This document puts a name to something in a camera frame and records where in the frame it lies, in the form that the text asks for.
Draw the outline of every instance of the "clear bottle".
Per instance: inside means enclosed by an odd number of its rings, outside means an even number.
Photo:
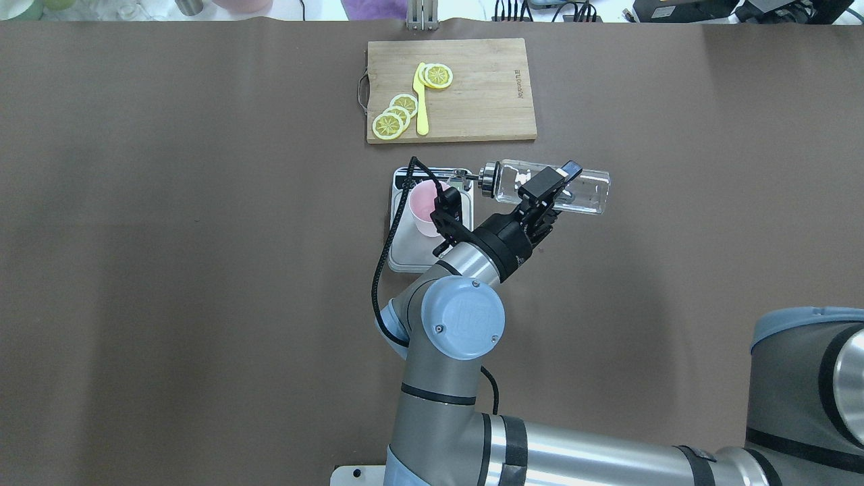
[[[500,202],[519,204],[519,188],[541,170],[555,165],[533,163],[522,160],[490,162],[480,171],[479,183],[482,194]],[[606,209],[609,185],[612,179],[608,172],[584,169],[556,198],[555,209],[573,213],[601,214]]]

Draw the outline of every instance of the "cutting board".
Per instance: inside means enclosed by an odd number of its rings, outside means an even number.
[[[438,62],[453,70],[453,84],[426,88],[429,134],[417,135],[416,117],[399,138],[381,140],[372,121],[399,93],[411,93],[417,64]],[[370,144],[533,140],[534,99],[525,39],[369,42]]]

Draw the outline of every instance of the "digital scale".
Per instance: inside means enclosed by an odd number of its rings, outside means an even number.
[[[467,172],[467,169],[456,168],[429,168],[441,182],[446,182],[452,187],[459,190],[462,196],[462,223],[469,230],[474,230],[474,198],[472,182],[464,178],[452,179],[455,170]],[[396,209],[399,206],[399,199],[402,197],[402,186],[408,177],[408,168],[401,167],[393,173],[391,183],[391,200],[390,200],[390,224],[393,224],[393,216],[396,214]],[[413,185],[429,179],[429,176],[420,170],[415,170],[411,175]],[[396,235],[393,237],[393,244],[390,249],[390,254],[387,256],[387,264],[394,272],[402,273],[423,273],[430,266],[434,265],[438,258],[432,254],[432,250],[440,245],[444,238],[440,235],[429,237],[417,229],[414,224],[414,216],[411,215],[408,204],[405,204],[405,210],[402,213],[402,219],[399,221],[399,228],[396,230]]]

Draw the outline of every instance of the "plastic cup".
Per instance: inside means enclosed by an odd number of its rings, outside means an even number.
[[[441,188],[447,190],[450,186],[441,183]],[[424,236],[438,236],[435,223],[432,222],[432,212],[435,211],[435,198],[438,191],[435,189],[435,181],[428,179],[420,182],[408,193],[408,209],[413,216],[417,230]]]

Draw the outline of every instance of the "black band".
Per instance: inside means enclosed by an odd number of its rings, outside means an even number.
[[[825,449],[747,427],[747,442],[839,470],[864,474],[864,456]]]
[[[462,274],[459,273],[458,270],[456,270],[456,267],[450,265],[449,263],[447,263],[447,262],[444,261],[444,260],[438,260],[438,261],[435,262],[435,264],[436,264],[436,265],[443,266],[443,267],[444,267],[448,272],[450,272],[450,275],[457,275],[457,276],[459,276],[459,277],[462,276]]]
[[[771,462],[766,459],[761,452],[754,449],[747,449],[746,447],[744,450],[753,456],[753,459],[756,459],[756,462],[759,463],[759,467],[762,468],[762,472],[765,473],[765,479],[768,480],[768,486],[783,486],[783,481],[780,481],[780,475],[777,474],[777,470],[774,469]]]
[[[825,349],[825,354],[822,356],[822,365],[819,367],[819,399],[822,401],[822,408],[825,415],[831,421],[834,428],[847,441],[854,444],[860,449],[864,449],[864,444],[855,438],[855,435],[846,427],[846,422],[840,416],[840,411],[837,410],[837,401],[834,396],[834,366],[837,364],[837,357],[840,356],[840,351],[843,345],[849,340],[852,335],[864,329],[864,324],[851,326],[840,332]]]
[[[525,422],[516,417],[501,416],[507,446],[501,466],[499,486],[524,486],[528,476],[528,433]]]
[[[414,388],[411,385],[402,384],[402,392],[418,399],[437,401],[439,403],[448,403],[450,405],[473,405],[477,402],[477,397],[458,397],[455,395],[445,395],[443,393],[430,392]]]
[[[683,452],[687,462],[690,463],[690,470],[693,471],[693,486],[716,486],[714,472],[707,459],[698,457],[686,445],[676,445],[675,448]]]
[[[486,484],[486,475],[489,474],[489,454],[492,452],[492,421],[489,415],[483,415],[483,462],[480,463],[480,476],[477,478],[477,486]]]

